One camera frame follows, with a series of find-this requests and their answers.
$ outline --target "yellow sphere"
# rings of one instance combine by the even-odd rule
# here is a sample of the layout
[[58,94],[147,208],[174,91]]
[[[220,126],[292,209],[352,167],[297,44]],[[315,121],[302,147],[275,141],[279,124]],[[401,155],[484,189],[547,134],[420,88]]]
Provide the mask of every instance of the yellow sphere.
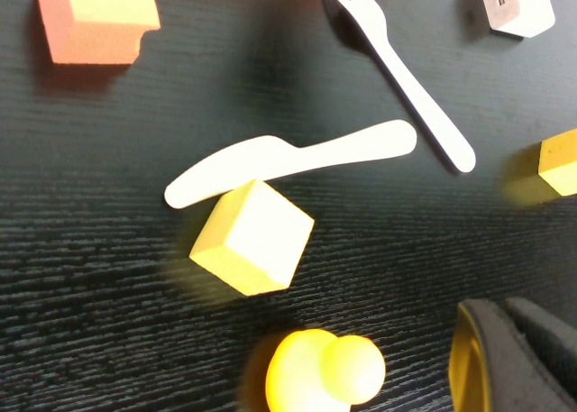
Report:
[[385,359],[377,346],[357,335],[330,343],[321,358],[325,389],[344,403],[360,405],[374,398],[385,381]]

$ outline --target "orange foam block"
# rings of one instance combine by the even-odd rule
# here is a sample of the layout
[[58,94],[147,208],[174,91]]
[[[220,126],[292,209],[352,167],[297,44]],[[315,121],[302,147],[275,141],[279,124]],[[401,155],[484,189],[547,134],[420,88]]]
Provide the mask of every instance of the orange foam block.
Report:
[[158,30],[154,0],[39,0],[55,63],[131,64]]

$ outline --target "white plastic knife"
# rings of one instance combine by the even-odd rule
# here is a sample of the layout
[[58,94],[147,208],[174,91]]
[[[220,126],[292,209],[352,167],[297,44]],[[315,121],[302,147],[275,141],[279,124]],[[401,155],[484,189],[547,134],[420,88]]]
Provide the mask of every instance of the white plastic knife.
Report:
[[167,186],[164,198],[169,206],[181,209],[254,179],[270,180],[338,164],[399,157],[412,152],[416,144],[417,132],[400,120],[306,148],[264,135],[201,160]]

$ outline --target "yellow foam cube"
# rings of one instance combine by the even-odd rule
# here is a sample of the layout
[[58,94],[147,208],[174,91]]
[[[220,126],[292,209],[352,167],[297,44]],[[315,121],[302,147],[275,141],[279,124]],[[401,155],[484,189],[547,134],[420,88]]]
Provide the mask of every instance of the yellow foam cube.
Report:
[[561,196],[577,193],[577,130],[541,144],[539,176]]
[[282,290],[290,286],[314,223],[254,180],[221,197],[190,259],[246,296]]

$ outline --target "black wooden surface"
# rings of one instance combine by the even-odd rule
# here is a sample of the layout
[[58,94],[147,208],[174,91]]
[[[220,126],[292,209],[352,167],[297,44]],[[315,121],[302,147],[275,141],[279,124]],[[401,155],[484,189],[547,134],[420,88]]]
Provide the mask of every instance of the black wooden surface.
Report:
[[260,412],[261,342],[323,327],[386,355],[355,410],[449,411],[460,300],[523,296],[577,325],[575,199],[520,206],[502,185],[511,156],[577,125],[575,0],[524,41],[484,35],[478,0],[378,0],[478,167],[449,174],[420,137],[271,182],[316,227],[292,287],[248,299],[187,259],[214,200],[172,211],[165,186],[253,136],[410,117],[320,0],[157,1],[161,31],[118,70],[53,67],[35,0],[0,0],[0,410]]

